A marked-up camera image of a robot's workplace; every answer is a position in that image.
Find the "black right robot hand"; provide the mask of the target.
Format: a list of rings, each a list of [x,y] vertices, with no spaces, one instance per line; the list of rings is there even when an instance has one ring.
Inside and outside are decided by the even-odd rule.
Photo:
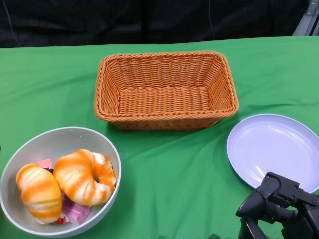
[[[268,172],[261,185],[241,204],[240,239],[266,239],[258,226],[262,220],[279,222],[285,239],[317,239],[319,237],[319,196],[308,193],[299,183]]]

